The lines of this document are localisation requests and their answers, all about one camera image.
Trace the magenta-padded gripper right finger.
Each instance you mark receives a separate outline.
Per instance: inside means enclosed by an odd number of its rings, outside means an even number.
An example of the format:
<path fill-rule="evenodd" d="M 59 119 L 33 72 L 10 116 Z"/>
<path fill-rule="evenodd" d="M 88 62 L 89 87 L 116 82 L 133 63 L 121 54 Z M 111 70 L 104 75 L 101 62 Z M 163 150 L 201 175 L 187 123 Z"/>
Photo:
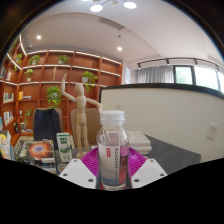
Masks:
<path fill-rule="evenodd" d="M 129 149 L 127 189 L 141 188 L 166 175 L 155 159 L 147 158 L 133 148 Z"/>

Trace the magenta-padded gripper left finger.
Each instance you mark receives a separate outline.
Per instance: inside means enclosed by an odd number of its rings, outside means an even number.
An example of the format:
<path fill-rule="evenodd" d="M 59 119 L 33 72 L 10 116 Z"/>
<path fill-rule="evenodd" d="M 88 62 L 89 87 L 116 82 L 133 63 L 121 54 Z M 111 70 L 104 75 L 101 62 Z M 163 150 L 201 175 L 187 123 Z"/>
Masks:
<path fill-rule="evenodd" d="M 98 148 L 95 147 L 81 159 L 72 159 L 60 177 L 80 187 L 98 189 L 100 186 Z"/>

